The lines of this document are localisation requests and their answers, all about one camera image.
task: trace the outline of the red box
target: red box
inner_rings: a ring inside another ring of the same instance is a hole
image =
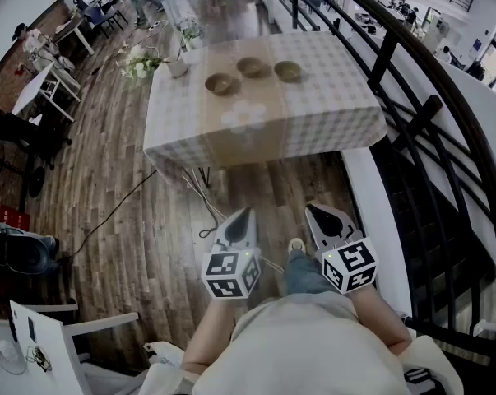
[[[28,231],[30,227],[30,215],[0,204],[0,222],[5,222],[10,227]]]

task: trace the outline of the wooden plank floor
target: wooden plank floor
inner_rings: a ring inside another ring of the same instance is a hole
[[[267,24],[266,9],[253,0],[190,3],[204,26],[205,44],[278,32]],[[152,21],[165,18],[149,4],[146,10]],[[123,13],[134,20],[129,1]],[[57,236],[65,256],[78,250],[86,235],[153,170],[142,152],[151,79],[130,82],[113,59],[97,75],[89,74],[124,40],[133,44],[148,34],[136,30],[127,38],[131,31],[132,24],[124,32],[110,31],[109,39],[98,36],[92,45],[96,55],[78,65],[82,101],[70,108],[76,119],[69,131],[73,144],[58,154],[41,194],[27,203],[32,230]],[[169,27],[149,41],[162,55],[178,51],[177,44]],[[354,215],[338,164],[326,167],[320,156],[215,170],[211,182],[210,199],[224,214],[248,205],[256,208],[260,247],[280,265],[294,236],[306,239],[313,250],[304,217],[307,202]],[[208,296],[199,280],[200,265],[213,233],[201,239],[198,232],[213,224],[195,193],[172,189],[156,174],[90,237],[72,265],[32,280],[3,274],[0,290],[8,286],[20,294],[30,288],[51,303],[73,297],[81,321],[138,312],[137,323],[91,334],[88,344],[95,360],[142,369],[145,342],[168,341],[185,348],[203,315]],[[282,291],[279,274],[267,267],[250,304]]]

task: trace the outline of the fiducial marker cube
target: fiducial marker cube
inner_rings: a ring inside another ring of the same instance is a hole
[[[321,264],[322,275],[341,294],[372,284],[378,272],[378,256],[368,237],[323,253]]]
[[[261,276],[260,249],[204,253],[201,278],[213,299],[247,299]]]

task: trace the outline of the wooden bowl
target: wooden bowl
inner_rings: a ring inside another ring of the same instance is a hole
[[[300,65],[294,62],[278,62],[273,71],[283,82],[295,82],[300,79]]]
[[[246,77],[259,76],[262,66],[262,61],[256,57],[244,57],[237,62],[237,69]]]
[[[233,77],[227,73],[215,73],[206,79],[204,85],[214,95],[226,95],[233,85]]]

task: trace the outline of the checkered tablecloth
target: checkered tablecloth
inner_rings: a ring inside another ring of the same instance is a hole
[[[242,77],[236,63],[260,58],[263,78]],[[371,146],[387,133],[381,107],[342,43],[330,33],[267,35],[184,53],[188,72],[155,72],[144,152],[158,170],[165,160],[186,167],[227,166]],[[273,66],[302,68],[284,83]],[[208,76],[229,73],[236,92],[215,96]]]

